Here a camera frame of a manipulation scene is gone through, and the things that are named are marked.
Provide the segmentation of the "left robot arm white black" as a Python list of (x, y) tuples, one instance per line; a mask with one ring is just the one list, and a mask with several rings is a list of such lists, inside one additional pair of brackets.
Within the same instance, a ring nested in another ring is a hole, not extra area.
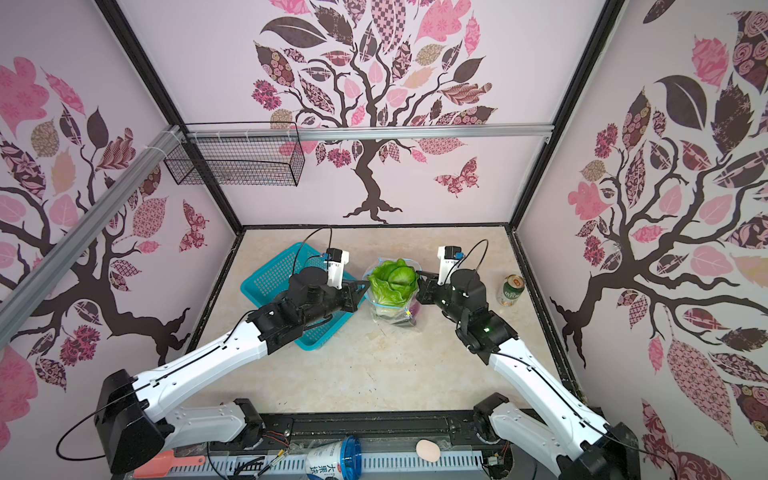
[(370, 284), (340, 269), (306, 267), (271, 303), (248, 311), (228, 333), (175, 361), (135, 376), (121, 369), (102, 384), (90, 418), (113, 475), (135, 471), (162, 452), (201, 443), (257, 446), (265, 424), (252, 402), (237, 398), (186, 409), (183, 402), (251, 362), (275, 353), (338, 312), (357, 311)]

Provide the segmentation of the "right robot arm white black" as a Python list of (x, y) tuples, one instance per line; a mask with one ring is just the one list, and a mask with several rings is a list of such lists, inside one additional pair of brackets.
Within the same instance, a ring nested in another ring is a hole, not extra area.
[(493, 439), (525, 451), (559, 479), (638, 479), (645, 454), (623, 423), (611, 424), (550, 374), (517, 331), (492, 311), (474, 270), (419, 275), (418, 300), (455, 324), (466, 349), (512, 384), (536, 412), (511, 401), (485, 413)]

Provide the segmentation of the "teal plastic basket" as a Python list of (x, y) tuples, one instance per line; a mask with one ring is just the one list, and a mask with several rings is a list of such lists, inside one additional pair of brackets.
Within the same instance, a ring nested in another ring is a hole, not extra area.
[[(288, 289), (289, 277), (294, 260), (297, 260), (295, 272), (298, 273), (304, 267), (319, 267), (326, 270), (322, 253), (309, 245), (301, 246), (296, 243), (266, 264), (258, 268), (247, 277), (240, 285), (241, 293), (260, 308), (271, 303), (279, 294)], [(317, 328), (305, 331), (295, 341), (295, 344), (304, 351), (320, 349), (342, 326), (352, 317), (352, 313), (337, 311), (332, 319)]]

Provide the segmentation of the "green lettuce cabbage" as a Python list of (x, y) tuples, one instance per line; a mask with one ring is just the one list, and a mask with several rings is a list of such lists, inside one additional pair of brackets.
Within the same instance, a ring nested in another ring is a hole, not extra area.
[(387, 307), (403, 307), (418, 290), (419, 275), (404, 259), (384, 261), (368, 276), (374, 302)]

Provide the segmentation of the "clear zip bag blue zipper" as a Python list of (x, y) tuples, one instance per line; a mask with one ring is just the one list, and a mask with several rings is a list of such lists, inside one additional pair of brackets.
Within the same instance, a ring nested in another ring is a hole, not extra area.
[(365, 299), (375, 321), (402, 328), (415, 328), (420, 306), (420, 265), (411, 259), (379, 258), (365, 272), (370, 282)]

